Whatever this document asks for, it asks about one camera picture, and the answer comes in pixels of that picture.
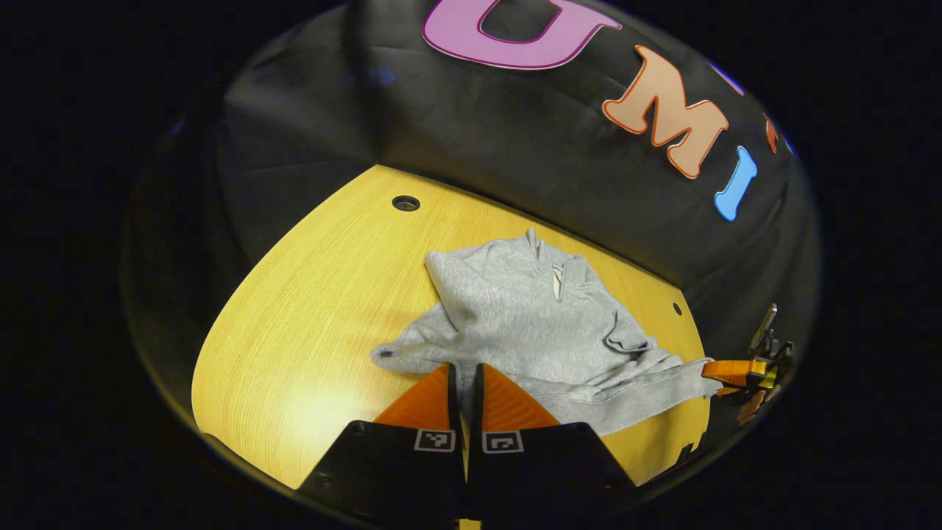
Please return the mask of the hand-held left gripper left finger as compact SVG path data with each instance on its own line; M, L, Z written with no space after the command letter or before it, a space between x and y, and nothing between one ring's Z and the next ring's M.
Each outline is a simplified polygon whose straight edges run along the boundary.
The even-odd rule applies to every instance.
M344 427L297 491L356 520L457 520L462 445L456 370L443 364Z

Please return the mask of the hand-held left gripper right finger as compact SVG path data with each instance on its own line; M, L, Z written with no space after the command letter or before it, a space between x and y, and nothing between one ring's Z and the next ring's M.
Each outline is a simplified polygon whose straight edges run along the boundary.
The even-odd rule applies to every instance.
M503 372L475 370L467 489L478 520L602 520L638 497L591 426L563 423Z

